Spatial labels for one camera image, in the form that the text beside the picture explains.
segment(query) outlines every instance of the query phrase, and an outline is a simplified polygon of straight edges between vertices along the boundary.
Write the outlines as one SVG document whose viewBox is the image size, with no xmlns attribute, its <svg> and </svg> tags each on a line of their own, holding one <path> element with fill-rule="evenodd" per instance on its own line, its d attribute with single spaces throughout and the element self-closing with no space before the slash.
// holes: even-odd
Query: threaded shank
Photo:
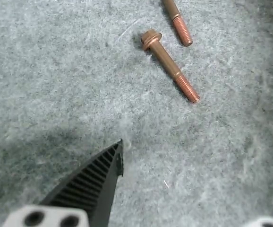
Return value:
<svg viewBox="0 0 273 227">
<path fill-rule="evenodd" d="M 179 37 L 180 37 L 183 45 L 190 46 L 193 43 L 193 41 L 192 41 L 192 37 L 188 31 L 188 28 L 187 28 L 183 18 L 181 16 L 174 18 L 173 25 L 174 25 L 177 33 L 179 34 Z"/>
<path fill-rule="evenodd" d="M 180 75 L 178 78 L 176 78 L 175 82 L 190 102 L 197 103 L 199 101 L 199 95 L 190 85 L 189 81 L 184 77 L 184 75 Z"/>
</svg>

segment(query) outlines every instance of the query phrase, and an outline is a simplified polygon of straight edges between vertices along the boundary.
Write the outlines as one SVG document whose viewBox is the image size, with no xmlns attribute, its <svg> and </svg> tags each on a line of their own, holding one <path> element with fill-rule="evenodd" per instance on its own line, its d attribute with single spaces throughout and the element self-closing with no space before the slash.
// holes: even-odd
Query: gray carpet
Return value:
<svg viewBox="0 0 273 227">
<path fill-rule="evenodd" d="M 273 214 L 273 1 L 177 5 L 188 48 L 160 1 L 0 0 L 0 224 L 120 138 L 110 227 Z M 151 28 L 200 103 L 140 49 Z"/>
</svg>

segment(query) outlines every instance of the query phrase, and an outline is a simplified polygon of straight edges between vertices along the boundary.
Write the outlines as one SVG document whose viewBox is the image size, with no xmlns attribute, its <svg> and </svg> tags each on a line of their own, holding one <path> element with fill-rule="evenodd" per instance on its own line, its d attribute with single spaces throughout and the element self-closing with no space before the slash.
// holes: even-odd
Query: white plastic part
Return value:
<svg viewBox="0 0 273 227">
<path fill-rule="evenodd" d="M 273 227 L 272 217 L 261 217 L 255 221 L 249 222 L 244 227 Z"/>
<path fill-rule="evenodd" d="M 84 210 L 26 205 L 12 212 L 3 227 L 89 227 Z"/>
</svg>

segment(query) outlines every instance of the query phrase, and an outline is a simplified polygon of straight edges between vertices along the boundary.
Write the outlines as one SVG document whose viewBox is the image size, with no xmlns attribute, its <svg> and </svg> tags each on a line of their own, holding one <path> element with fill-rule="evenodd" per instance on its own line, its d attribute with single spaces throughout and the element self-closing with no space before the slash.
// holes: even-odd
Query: ribbed black plastic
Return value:
<svg viewBox="0 0 273 227">
<path fill-rule="evenodd" d="M 81 165 L 40 204 L 83 209 L 90 227 L 107 227 L 119 175 L 123 176 L 122 140 Z"/>
</svg>

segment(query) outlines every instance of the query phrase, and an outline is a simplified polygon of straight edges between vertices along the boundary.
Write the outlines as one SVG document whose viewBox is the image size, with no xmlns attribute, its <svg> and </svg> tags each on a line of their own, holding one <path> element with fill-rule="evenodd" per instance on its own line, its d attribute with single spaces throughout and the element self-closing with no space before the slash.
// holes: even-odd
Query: copper bolt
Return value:
<svg viewBox="0 0 273 227">
<path fill-rule="evenodd" d="M 177 83 L 178 87 L 182 90 L 185 96 L 192 103 L 197 103 L 199 101 L 199 95 L 194 90 L 194 88 L 190 85 L 188 80 L 184 77 L 181 70 L 178 68 L 176 63 L 169 56 L 167 51 L 160 44 L 160 39 L 162 37 L 161 33 L 157 33 L 156 31 L 149 30 L 145 34 L 143 34 L 141 41 L 143 44 L 143 50 L 150 49 L 157 59 L 161 62 L 165 70 L 171 75 L 173 80 Z"/>
<path fill-rule="evenodd" d="M 183 45 L 190 46 L 193 43 L 192 37 L 175 2 L 173 0 L 163 0 L 163 2 Z"/>
</svg>

